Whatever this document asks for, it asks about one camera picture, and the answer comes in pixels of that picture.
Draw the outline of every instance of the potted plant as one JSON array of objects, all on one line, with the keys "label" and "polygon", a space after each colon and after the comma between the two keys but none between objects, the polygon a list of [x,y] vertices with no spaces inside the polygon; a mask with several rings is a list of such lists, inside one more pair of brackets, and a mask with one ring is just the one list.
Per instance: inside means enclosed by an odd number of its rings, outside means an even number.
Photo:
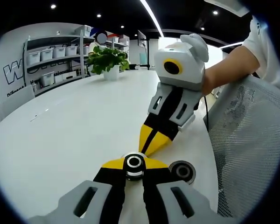
[{"label": "potted plant", "polygon": [[93,52],[89,54],[88,64],[93,65],[92,73],[101,74],[104,72],[104,78],[107,80],[116,80],[121,70],[129,68],[129,62],[126,60],[126,53],[117,49],[104,48],[96,46]]}]

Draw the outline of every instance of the person's hand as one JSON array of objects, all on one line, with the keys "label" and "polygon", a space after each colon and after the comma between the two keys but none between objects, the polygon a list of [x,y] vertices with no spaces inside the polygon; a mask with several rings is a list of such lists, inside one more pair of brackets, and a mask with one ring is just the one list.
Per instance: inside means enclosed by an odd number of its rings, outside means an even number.
[{"label": "person's hand", "polygon": [[214,81],[213,81],[214,74],[210,69],[205,70],[204,74],[204,81],[202,85],[202,94],[204,96],[209,95],[211,91],[214,89]]}]

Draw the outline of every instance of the metal shelf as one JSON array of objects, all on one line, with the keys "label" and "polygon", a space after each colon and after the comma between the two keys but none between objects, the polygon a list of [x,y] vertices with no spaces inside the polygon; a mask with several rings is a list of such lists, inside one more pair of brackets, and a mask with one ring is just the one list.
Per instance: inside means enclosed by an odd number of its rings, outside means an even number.
[{"label": "metal shelf", "polygon": [[92,43],[92,42],[94,42],[94,38],[85,36],[85,37],[83,37],[83,42]]},{"label": "metal shelf", "polygon": [[[94,38],[93,37],[85,37],[83,36],[83,33],[81,32],[80,35],[55,35],[55,36],[44,36],[44,37],[39,37],[39,38],[34,38],[34,39],[30,39],[30,40],[26,40],[24,43],[24,47],[23,47],[23,55],[22,55],[22,59],[23,59],[23,76],[24,76],[24,84],[25,86],[27,86],[27,84],[29,84],[31,82],[31,80],[36,79],[35,75],[33,74],[28,74],[28,72],[30,70],[34,70],[40,67],[44,67],[46,65],[49,64],[54,64],[54,63],[58,63],[58,62],[63,62],[63,61],[76,61],[80,63],[80,68],[81,68],[81,75],[75,78],[71,78],[68,80],[64,80],[62,82],[59,82],[57,84],[53,84],[51,86],[45,87],[41,90],[38,90],[35,92],[36,96],[39,96],[51,89],[54,89],[60,85],[81,79],[81,78],[85,78],[85,70],[84,68],[84,62],[85,60],[88,58],[88,55],[72,55],[72,56],[65,56],[65,57],[60,57],[60,58],[53,58],[47,61],[43,61],[43,62],[39,62],[36,64],[32,64],[32,65],[27,65],[27,56],[28,56],[28,52],[30,50],[36,49],[36,48],[40,48],[40,47],[47,47],[47,46],[53,46],[53,45],[62,45],[62,44],[67,44],[67,45],[71,45],[71,44],[75,44],[75,45],[79,45],[79,50],[80,52],[83,52],[83,46],[84,44],[87,43],[92,43],[94,42]],[[112,49],[114,48],[123,48],[123,47],[128,47],[126,45],[124,45],[123,43],[119,43],[119,42],[115,42],[114,39],[112,41],[107,40],[106,43],[107,47],[110,47]]]},{"label": "metal shelf", "polygon": [[49,45],[58,45],[65,43],[79,43],[79,35],[56,35],[56,36],[45,36],[41,38],[35,38],[27,41],[27,50],[46,47]]},{"label": "metal shelf", "polygon": [[54,63],[58,63],[58,62],[70,61],[70,60],[75,60],[75,59],[80,59],[80,55],[70,55],[70,56],[53,58],[50,60],[38,62],[38,63],[27,66],[27,71],[37,69],[39,67],[43,67],[48,64],[54,64]]},{"label": "metal shelf", "polygon": [[79,80],[79,79],[82,79],[82,77],[81,76],[77,76],[77,77],[69,78],[69,79],[63,80],[63,81],[61,81],[59,83],[55,83],[53,85],[49,85],[49,86],[46,86],[46,87],[44,87],[44,88],[42,88],[40,90],[37,90],[37,91],[34,92],[34,94],[37,97],[37,96],[39,96],[39,95],[41,95],[41,94],[43,94],[43,93],[45,93],[45,92],[47,92],[49,90],[52,90],[52,89],[54,89],[54,88],[56,88],[58,86],[61,86],[61,85],[64,85],[64,84],[67,84],[67,83],[70,83],[70,82],[73,82],[73,81],[76,81],[76,80]]},{"label": "metal shelf", "polygon": [[[94,38],[92,37],[84,37],[84,43],[92,43],[94,42]],[[106,41],[107,46],[112,46],[112,41]],[[128,47],[127,45],[120,43],[120,42],[114,42],[114,46],[118,48],[122,47]]]},{"label": "metal shelf", "polygon": [[[112,46],[112,41],[106,41],[107,46]],[[123,48],[123,47],[128,47],[127,45],[120,43],[120,42],[114,42],[114,46],[117,48]]]}]

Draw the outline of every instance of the green leaves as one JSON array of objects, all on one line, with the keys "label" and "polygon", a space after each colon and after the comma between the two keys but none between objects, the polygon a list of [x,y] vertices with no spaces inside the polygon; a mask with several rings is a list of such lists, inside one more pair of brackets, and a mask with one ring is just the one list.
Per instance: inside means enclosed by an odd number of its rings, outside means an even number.
[{"label": "green leaves", "polygon": [[129,68],[126,60],[127,54],[117,49],[104,48],[96,46],[93,52],[89,54],[87,63],[93,65],[91,72],[101,74],[102,71],[110,71],[115,65],[120,65],[122,70]]}]

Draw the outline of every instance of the gray gripper housing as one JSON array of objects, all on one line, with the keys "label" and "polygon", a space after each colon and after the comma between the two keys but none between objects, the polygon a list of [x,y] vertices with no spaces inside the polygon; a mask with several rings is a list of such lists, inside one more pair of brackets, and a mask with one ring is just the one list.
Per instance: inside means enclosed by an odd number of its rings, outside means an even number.
[{"label": "gray gripper housing", "polygon": [[84,181],[62,196],[54,211],[32,217],[28,224],[99,224],[111,187],[110,184]]},{"label": "gray gripper housing", "polygon": [[209,200],[184,181],[157,185],[169,224],[236,224],[240,220],[222,217],[210,208]]},{"label": "gray gripper housing", "polygon": [[[159,82],[157,92],[150,101],[148,112],[158,115],[163,103],[165,102],[166,98],[169,96],[172,90],[172,85],[167,85]],[[178,126],[183,126],[187,122],[187,120],[194,114],[194,107],[199,102],[202,96],[203,95],[200,91],[191,91],[188,89],[183,89],[182,99],[176,111],[172,114],[169,120],[176,123]],[[179,117],[185,105],[186,109],[184,110],[182,116]]]}]

